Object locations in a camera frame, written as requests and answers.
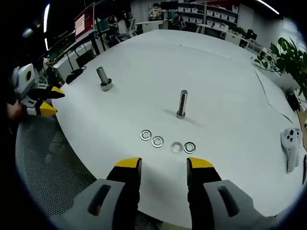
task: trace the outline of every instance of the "white controller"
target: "white controller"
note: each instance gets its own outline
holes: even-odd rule
[[[299,164],[299,147],[303,133],[299,128],[287,128],[281,134],[281,142],[288,157],[287,171],[292,172]]]

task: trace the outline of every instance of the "human hand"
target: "human hand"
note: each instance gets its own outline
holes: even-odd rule
[[[7,105],[7,113],[10,120],[19,120],[24,116],[22,106],[19,101],[16,101],[14,105],[9,103]]]

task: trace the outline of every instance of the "monitor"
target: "monitor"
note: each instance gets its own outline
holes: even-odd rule
[[[75,18],[76,39],[94,29],[94,2]]]

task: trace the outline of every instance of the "white round table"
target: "white round table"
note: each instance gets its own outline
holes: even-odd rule
[[[191,227],[186,159],[196,157],[251,196],[260,213],[276,215],[301,189],[303,164],[286,174],[280,144],[281,131],[298,119],[291,124],[268,105],[251,56],[214,37],[155,30],[97,56],[52,102],[67,140],[96,178],[122,159],[142,158],[140,211]],[[114,83],[108,92],[100,88],[99,66]],[[188,99],[180,120],[183,89]],[[141,140],[144,129],[164,145]],[[175,141],[195,143],[195,153],[173,154]]]

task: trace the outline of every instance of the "mesh floor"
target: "mesh floor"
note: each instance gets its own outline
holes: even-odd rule
[[[30,117],[20,124],[16,164],[33,199],[48,217],[70,209],[75,196],[96,180],[54,118]],[[161,221],[138,212],[136,230],[156,230],[161,226]]]

